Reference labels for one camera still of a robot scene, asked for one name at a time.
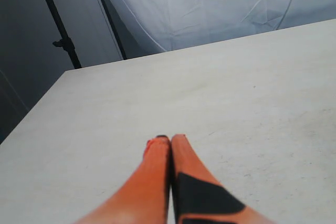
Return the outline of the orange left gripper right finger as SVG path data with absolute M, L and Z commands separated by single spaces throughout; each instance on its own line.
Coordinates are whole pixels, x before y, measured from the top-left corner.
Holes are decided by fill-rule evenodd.
M 176 223 L 274 223 L 242 203 L 211 174 L 186 135 L 171 140 Z

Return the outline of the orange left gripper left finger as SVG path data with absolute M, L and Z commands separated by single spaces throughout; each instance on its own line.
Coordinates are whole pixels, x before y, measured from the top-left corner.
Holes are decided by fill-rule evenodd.
M 143 160 L 112 197 L 77 223 L 166 223 L 170 190 L 170 140 L 148 140 Z

